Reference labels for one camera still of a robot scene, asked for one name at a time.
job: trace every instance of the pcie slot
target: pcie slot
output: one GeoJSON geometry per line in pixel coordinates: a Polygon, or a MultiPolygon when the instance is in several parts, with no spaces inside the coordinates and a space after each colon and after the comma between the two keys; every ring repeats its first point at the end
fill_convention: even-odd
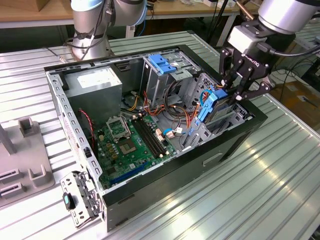
{"type": "Polygon", "coordinates": [[[119,183],[119,182],[121,182],[121,181],[123,181],[123,180],[125,180],[125,179],[128,179],[128,178],[132,177],[133,175],[141,172],[142,170],[145,169],[145,166],[146,166],[147,164],[148,164],[148,162],[145,162],[145,163],[142,164],[141,166],[138,166],[137,168],[135,168],[135,169],[133,169],[133,170],[131,170],[131,171],[129,171],[129,172],[121,175],[121,176],[118,176],[118,177],[116,177],[115,179],[110,180],[111,185],[112,185],[112,184],[117,184],[117,183],[119,183]]]}
{"type": "Polygon", "coordinates": [[[147,134],[147,136],[150,138],[150,140],[153,142],[153,144],[155,145],[155,147],[157,148],[157,151],[160,154],[165,154],[165,149],[162,147],[162,145],[159,143],[158,139],[155,137],[155,135],[152,133],[152,131],[150,130],[150,128],[148,127],[148,125],[146,124],[146,122],[141,119],[138,120],[138,124],[140,124],[140,126],[142,127],[142,129],[144,130],[144,132],[147,134]]]}

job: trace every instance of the gray plastic stand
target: gray plastic stand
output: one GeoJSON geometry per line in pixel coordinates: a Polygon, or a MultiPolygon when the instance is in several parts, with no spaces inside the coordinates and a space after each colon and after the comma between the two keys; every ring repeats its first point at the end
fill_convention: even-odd
{"type": "Polygon", "coordinates": [[[0,207],[55,184],[39,124],[31,118],[0,125],[0,207]]]}

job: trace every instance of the motherboard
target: motherboard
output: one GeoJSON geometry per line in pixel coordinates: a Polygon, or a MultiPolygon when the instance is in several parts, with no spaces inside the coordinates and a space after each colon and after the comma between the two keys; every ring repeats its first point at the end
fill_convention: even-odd
{"type": "Polygon", "coordinates": [[[110,188],[141,171],[151,168],[176,153],[170,141],[157,135],[151,116],[115,117],[98,128],[100,182],[110,188]]]}

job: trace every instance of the yellow cable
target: yellow cable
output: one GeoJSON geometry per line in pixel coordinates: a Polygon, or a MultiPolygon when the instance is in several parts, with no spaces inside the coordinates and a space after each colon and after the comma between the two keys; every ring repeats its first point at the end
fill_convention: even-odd
{"type": "Polygon", "coordinates": [[[138,103],[138,98],[139,98],[138,96],[135,97],[134,104],[133,104],[133,106],[131,108],[128,109],[128,111],[133,111],[133,110],[136,109],[137,103],[138,103]]]}

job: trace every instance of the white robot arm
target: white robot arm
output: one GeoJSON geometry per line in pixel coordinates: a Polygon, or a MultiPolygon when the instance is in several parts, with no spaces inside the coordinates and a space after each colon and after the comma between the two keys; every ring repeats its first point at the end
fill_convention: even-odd
{"type": "Polygon", "coordinates": [[[107,28],[141,24],[147,14],[147,0],[71,0],[75,34],[72,48],[76,60],[111,54],[107,28]]]}

